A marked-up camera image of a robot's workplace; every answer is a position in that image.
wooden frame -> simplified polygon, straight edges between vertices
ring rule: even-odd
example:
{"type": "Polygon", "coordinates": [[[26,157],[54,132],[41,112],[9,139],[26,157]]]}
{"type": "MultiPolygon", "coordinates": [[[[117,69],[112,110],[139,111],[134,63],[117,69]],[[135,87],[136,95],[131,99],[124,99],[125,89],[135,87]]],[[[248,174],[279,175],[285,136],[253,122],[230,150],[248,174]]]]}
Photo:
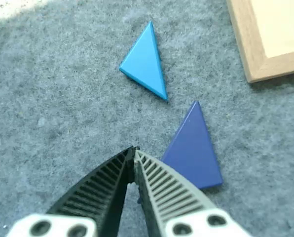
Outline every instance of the wooden frame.
{"type": "Polygon", "coordinates": [[[227,0],[248,82],[294,73],[294,0],[227,0]]]}

triangle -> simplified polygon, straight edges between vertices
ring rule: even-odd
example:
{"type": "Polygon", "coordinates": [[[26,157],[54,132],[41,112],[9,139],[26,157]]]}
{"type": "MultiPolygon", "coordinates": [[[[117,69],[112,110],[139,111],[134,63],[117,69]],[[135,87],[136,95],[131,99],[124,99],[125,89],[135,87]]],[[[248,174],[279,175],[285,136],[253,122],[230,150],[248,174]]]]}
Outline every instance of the triangle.
{"type": "Polygon", "coordinates": [[[193,102],[162,161],[199,189],[222,183],[220,168],[198,101],[193,102]]]}
{"type": "Polygon", "coordinates": [[[164,100],[167,100],[156,37],[151,21],[125,57],[119,70],[164,100]]]}

light blue triangle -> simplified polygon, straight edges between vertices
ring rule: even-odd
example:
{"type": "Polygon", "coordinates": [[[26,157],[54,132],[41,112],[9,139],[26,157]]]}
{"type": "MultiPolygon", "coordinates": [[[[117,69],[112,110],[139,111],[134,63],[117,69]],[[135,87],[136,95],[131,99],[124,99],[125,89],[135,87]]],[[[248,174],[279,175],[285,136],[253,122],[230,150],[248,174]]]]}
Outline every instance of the light blue triangle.
{"type": "Polygon", "coordinates": [[[167,100],[156,37],[151,21],[127,54],[119,70],[164,100],[167,100]]]}

blue plastic piece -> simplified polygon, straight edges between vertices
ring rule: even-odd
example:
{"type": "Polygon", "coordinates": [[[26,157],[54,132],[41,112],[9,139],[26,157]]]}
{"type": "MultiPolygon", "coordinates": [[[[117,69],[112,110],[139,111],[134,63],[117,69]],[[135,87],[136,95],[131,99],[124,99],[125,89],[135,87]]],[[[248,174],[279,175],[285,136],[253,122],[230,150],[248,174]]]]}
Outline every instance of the blue plastic piece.
{"type": "Polygon", "coordinates": [[[198,101],[193,102],[162,161],[199,189],[222,183],[220,168],[198,101]]]}
{"type": "Polygon", "coordinates": [[[122,62],[119,70],[164,100],[167,100],[156,37],[151,21],[122,62]]]}

gray carpet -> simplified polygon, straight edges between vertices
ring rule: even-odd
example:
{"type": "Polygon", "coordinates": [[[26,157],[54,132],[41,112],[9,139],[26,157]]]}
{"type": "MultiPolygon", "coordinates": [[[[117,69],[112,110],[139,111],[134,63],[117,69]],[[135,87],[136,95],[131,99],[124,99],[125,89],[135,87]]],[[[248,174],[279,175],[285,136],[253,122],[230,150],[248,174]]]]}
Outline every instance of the gray carpet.
{"type": "MultiPolygon", "coordinates": [[[[54,0],[0,19],[0,237],[130,145],[160,158],[193,100],[224,178],[206,194],[256,237],[294,236],[294,75],[246,82],[225,0],[54,0]],[[118,71],[149,20],[168,103],[118,71]]],[[[130,185],[120,237],[147,236],[137,198],[130,185]]]]}

